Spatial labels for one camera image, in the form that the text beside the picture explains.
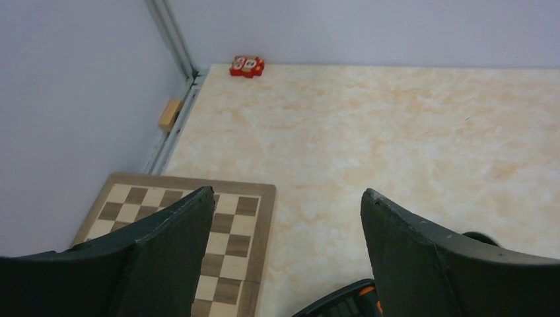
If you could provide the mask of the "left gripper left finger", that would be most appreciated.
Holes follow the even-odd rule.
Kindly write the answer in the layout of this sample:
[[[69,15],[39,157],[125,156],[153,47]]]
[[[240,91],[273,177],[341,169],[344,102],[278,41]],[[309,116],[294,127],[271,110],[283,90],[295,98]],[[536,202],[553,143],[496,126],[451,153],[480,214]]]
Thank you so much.
[[[2,316],[189,316],[215,210],[203,186],[63,252],[1,258]]]

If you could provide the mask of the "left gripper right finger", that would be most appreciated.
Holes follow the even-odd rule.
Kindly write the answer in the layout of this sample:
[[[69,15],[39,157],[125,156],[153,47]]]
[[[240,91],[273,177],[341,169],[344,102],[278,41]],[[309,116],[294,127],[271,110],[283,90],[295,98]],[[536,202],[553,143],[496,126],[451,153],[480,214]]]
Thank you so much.
[[[482,243],[367,189],[361,222],[385,316],[558,316],[559,260]]]

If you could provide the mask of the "black orange screwdriver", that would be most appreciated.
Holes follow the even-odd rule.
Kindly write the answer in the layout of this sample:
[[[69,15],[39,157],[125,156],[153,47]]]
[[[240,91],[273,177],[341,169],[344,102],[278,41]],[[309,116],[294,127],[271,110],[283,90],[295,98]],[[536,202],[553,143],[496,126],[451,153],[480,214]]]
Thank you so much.
[[[359,308],[363,316],[366,317],[383,317],[380,300],[376,292],[376,287],[371,285],[362,288],[358,294]]]

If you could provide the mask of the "black plastic tool case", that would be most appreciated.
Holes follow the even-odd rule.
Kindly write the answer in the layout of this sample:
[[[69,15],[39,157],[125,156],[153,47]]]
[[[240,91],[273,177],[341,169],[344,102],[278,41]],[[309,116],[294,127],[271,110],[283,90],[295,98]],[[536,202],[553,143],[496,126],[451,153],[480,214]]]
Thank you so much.
[[[371,285],[376,287],[373,279],[356,281],[316,300],[294,316],[363,316],[357,297],[362,288]]]

